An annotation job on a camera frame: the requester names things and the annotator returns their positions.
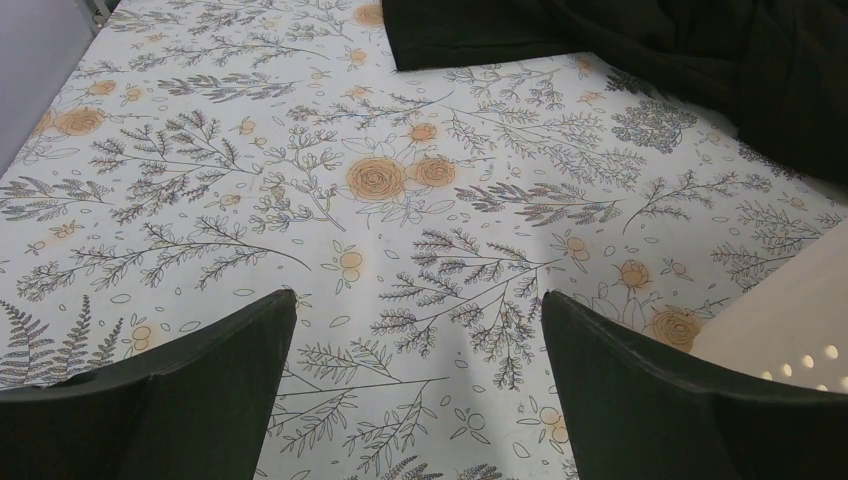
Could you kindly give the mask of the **cream plastic basket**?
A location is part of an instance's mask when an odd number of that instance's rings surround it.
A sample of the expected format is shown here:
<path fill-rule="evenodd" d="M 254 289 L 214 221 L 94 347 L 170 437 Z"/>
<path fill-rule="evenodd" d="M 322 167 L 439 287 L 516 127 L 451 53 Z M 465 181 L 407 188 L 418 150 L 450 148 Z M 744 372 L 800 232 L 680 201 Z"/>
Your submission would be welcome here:
<path fill-rule="evenodd" d="M 710 320 L 690 353 L 764 380 L 846 394 L 846 223 Z"/>

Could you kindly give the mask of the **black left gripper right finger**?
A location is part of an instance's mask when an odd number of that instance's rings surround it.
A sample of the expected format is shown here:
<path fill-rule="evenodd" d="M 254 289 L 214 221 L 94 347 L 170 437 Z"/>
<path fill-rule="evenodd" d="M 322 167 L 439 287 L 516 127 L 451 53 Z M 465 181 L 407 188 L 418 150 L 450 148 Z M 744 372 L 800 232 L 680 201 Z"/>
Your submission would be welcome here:
<path fill-rule="evenodd" d="M 843 479 L 847 398 L 739 373 L 558 291 L 541 324 L 583 479 Z"/>

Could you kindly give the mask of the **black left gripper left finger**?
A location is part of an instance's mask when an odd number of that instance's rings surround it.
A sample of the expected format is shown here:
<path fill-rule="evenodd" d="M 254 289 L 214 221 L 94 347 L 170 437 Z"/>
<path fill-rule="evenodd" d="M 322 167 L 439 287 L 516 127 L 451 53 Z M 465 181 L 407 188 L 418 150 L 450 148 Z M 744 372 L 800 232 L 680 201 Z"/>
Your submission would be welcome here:
<path fill-rule="evenodd" d="M 277 290 L 138 356 L 1 395 L 5 479 L 250 479 L 297 315 Z"/>

